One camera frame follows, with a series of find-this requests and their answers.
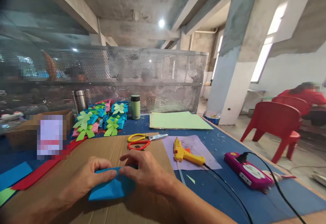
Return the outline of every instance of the chair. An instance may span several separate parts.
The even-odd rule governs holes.
[[[275,102],[259,102],[240,141],[243,142],[253,128],[257,129],[253,141],[258,141],[265,132],[273,134],[282,140],[271,161],[277,163],[287,146],[286,157],[292,160],[293,151],[300,139],[300,134],[295,131],[300,117],[300,112],[294,107]]]
[[[279,97],[274,97],[272,99],[272,102],[286,104],[291,107],[294,107],[297,110],[299,110],[301,115],[308,114],[309,110],[310,110],[310,106],[308,105],[308,103],[305,100],[302,100],[300,98],[279,96]]]

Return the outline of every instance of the red paper strip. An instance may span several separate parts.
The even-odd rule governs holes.
[[[70,145],[67,145],[67,149],[62,151],[61,155],[56,155],[55,159],[48,160],[44,164],[42,164],[39,168],[33,171],[31,174],[26,176],[23,180],[16,183],[11,188],[14,190],[25,190],[32,186],[35,182],[37,182],[42,176],[45,175],[53,166],[60,162],[63,159],[64,155],[69,155],[70,152],[81,144],[83,141],[87,139],[87,136],[84,137],[83,140],[76,142],[76,139],[70,142]]]

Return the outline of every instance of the metal mesh partition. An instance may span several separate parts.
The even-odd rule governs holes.
[[[1,110],[35,114],[141,96],[141,113],[196,112],[207,53],[0,41]]]

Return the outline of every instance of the blue tablecloth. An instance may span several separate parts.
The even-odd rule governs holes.
[[[130,135],[134,133],[149,132],[159,132],[160,134],[169,134],[170,136],[198,135],[200,140],[206,145],[208,150],[223,167],[221,170],[218,170],[218,173],[239,195],[247,207],[254,223],[272,223],[295,217],[295,214],[284,202],[276,187],[272,187],[272,190],[267,195],[263,194],[260,191],[250,190],[239,179],[234,171],[224,162],[223,156],[225,153],[243,153],[248,151],[248,149],[238,141],[226,135],[218,128],[214,128],[214,130],[208,131],[153,130],[149,128],[149,116],[142,116],[137,121],[127,120],[123,130],[118,132],[118,135]],[[5,141],[6,140],[4,138],[1,140],[1,149],[5,147]],[[14,167],[15,165],[18,165],[22,161],[27,161],[32,169],[37,168],[43,163],[33,159],[33,152],[14,154],[8,151],[8,153],[5,159],[1,156],[0,173]],[[261,170],[267,170],[266,166],[261,162],[261,160],[254,155],[249,155],[248,160]],[[271,168],[277,173],[282,173],[274,167]],[[180,179],[179,172],[175,171],[175,174],[176,177]],[[212,172],[202,170],[183,171],[183,175],[185,176],[186,174],[196,181],[196,184],[193,184],[193,182],[188,177],[185,177],[184,179],[186,185],[202,199],[230,216],[237,223],[249,223],[246,213],[243,210],[238,199],[233,195],[228,187]],[[306,215],[312,212],[326,209],[326,201],[293,179],[287,179],[280,182],[280,187],[289,202],[301,215]]]

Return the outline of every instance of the thermos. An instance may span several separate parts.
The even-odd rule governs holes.
[[[140,119],[140,96],[131,95],[131,117],[134,120]]]
[[[74,101],[78,114],[84,109],[88,108],[84,90],[73,90],[72,95],[74,96]]]

